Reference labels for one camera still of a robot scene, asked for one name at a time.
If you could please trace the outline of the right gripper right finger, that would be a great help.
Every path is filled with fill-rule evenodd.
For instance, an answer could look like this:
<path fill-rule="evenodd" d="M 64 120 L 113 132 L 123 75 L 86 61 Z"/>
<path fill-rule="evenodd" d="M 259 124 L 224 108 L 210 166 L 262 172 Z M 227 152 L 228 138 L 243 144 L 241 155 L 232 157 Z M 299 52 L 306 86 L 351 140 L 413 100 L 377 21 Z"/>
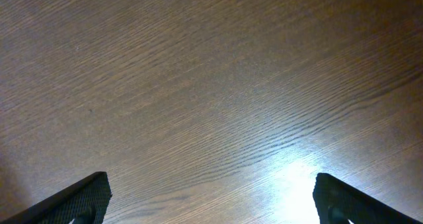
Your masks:
<path fill-rule="evenodd" d="M 422 224 L 328 173 L 318 173 L 313 199 L 320 224 Z"/>

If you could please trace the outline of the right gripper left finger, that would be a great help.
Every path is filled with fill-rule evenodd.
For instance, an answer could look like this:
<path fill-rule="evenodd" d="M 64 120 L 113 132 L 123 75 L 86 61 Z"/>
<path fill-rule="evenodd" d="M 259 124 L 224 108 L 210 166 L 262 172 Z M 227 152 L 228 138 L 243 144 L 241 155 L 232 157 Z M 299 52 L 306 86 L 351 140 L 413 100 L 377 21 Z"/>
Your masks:
<path fill-rule="evenodd" d="M 102 224 L 111 197 L 107 173 L 94 172 L 1 224 Z"/>

